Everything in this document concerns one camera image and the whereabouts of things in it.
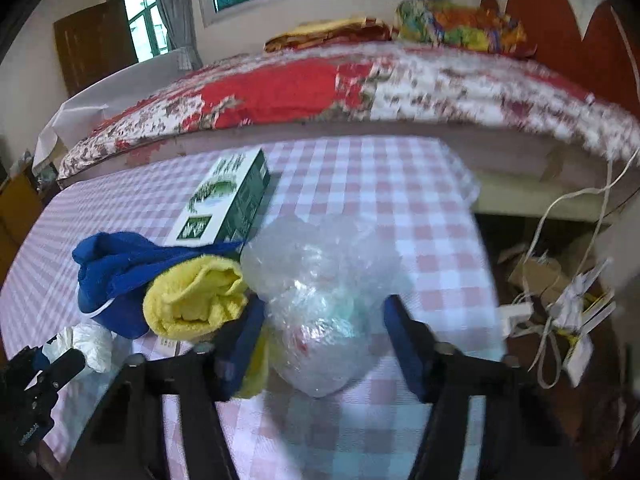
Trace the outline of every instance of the pink and white tablecloth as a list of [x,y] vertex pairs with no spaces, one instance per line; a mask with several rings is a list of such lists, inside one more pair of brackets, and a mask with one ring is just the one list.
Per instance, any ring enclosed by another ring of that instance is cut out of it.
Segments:
[[[396,242],[413,282],[404,300],[442,340],[490,358],[502,354],[493,282],[468,206],[478,194],[470,172],[446,146],[413,137],[342,137],[263,146],[273,173],[256,225],[276,216],[360,215]],[[74,184],[60,193],[20,248],[0,294],[0,328],[9,357],[79,322],[75,245],[98,231],[130,230],[161,242],[220,152],[185,156]],[[218,411],[242,480],[405,479],[429,407],[408,391],[385,334],[378,365],[364,380],[324,399],[293,390],[275,374],[250,400]],[[159,358],[155,336],[117,340]],[[68,459],[108,378],[75,381],[60,395],[46,438]],[[483,403],[471,406],[461,478],[475,478]],[[172,477],[186,476],[174,398],[165,400]]]

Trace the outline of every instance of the green and white box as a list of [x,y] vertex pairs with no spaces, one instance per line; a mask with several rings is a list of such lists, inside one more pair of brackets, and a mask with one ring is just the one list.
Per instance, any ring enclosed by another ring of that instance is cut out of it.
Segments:
[[260,148],[221,156],[191,195],[164,244],[197,247],[246,240],[269,179]]

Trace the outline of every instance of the orange headboard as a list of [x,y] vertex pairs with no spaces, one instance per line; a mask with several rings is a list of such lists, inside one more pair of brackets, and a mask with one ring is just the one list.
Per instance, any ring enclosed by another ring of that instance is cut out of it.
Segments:
[[[482,0],[481,7],[495,9],[497,1]],[[584,38],[568,0],[508,0],[506,12],[537,43],[537,61],[640,118],[632,65],[607,2],[596,8]],[[629,41],[640,63],[640,49]]]

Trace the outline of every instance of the pillow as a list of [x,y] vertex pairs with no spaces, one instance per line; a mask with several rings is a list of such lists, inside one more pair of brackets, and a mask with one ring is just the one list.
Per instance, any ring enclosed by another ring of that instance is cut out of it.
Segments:
[[320,44],[391,41],[391,27],[376,18],[347,18],[303,23],[264,45],[265,52],[304,50]]
[[518,20],[481,7],[405,0],[396,9],[396,27],[399,40],[434,46],[517,57],[532,56],[536,50]]

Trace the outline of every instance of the door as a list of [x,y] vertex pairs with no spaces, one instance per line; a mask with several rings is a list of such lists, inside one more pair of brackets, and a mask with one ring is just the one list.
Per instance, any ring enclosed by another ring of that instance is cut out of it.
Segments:
[[69,97],[138,62],[123,0],[110,0],[53,24]]

